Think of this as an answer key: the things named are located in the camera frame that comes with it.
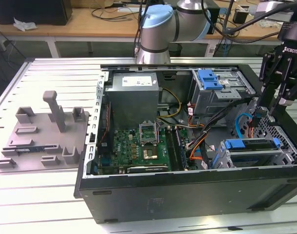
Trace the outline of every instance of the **wooden tabletop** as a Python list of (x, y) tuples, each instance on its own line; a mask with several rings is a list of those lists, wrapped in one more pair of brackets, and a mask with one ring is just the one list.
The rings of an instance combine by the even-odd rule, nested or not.
[[(259, 0), (238, 0), (234, 4), (234, 9), (238, 5), (251, 5), (251, 3), (257, 4)], [(220, 7), (227, 7), (229, 3), (224, 1), (216, 1)], [(96, 11), (97, 15), (101, 14), (101, 10)], [(116, 17), (126, 13), (104, 12), (102, 17)], [(65, 26), (54, 25), (37, 25), (38, 29), (22, 32), (15, 28), (13, 25), (0, 25), (0, 30), (8, 36), (66, 36), (66, 37), (134, 37), (137, 30), (137, 14), (128, 16), (130, 20), (122, 22), (109, 22), (91, 15), (91, 11), (88, 8), (74, 8), (73, 14), (69, 22)], [(277, 32), (279, 28), (261, 28), (258, 23), (247, 27), (240, 31), (237, 36), (238, 39), (255, 39), (267, 35), (269, 33)], [(205, 39), (220, 39), (221, 35), (215, 32), (212, 35), (207, 35)], [(266, 40), (277, 40), (277, 36), (267, 38)]]

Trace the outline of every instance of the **expansion slot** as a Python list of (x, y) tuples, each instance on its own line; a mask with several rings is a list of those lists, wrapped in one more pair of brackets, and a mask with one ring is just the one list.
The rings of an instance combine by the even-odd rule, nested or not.
[(181, 158), (181, 149), (178, 144), (176, 130), (166, 129), (165, 135), (166, 135), (171, 170), (182, 171), (183, 165), (182, 165), (182, 158)]

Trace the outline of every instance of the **light blue robot joint cap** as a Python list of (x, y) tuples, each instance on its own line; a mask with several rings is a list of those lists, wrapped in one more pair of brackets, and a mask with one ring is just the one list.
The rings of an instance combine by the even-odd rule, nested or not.
[(168, 5), (153, 5), (148, 7), (143, 28), (154, 28), (167, 22), (173, 15), (173, 9)]

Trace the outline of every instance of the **black computer case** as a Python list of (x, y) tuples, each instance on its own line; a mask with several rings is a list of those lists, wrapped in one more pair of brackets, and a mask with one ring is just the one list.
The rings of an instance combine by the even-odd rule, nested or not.
[(70, 0), (0, 0), (0, 24), (22, 22), (65, 25), (72, 15)]
[[(238, 68), (260, 95), (253, 70)], [(287, 112), (277, 120), (297, 147), (297, 124)], [(74, 195), (84, 198), (97, 223), (271, 211), (297, 195), (297, 165), (88, 179), (82, 173), (83, 161)]]

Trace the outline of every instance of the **motherboard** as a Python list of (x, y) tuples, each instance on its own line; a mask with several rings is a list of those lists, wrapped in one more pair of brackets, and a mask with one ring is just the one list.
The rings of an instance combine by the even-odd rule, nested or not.
[(182, 170), (186, 167), (188, 141), (186, 129), (142, 127), (115, 130), (112, 154), (100, 158), (98, 174)]

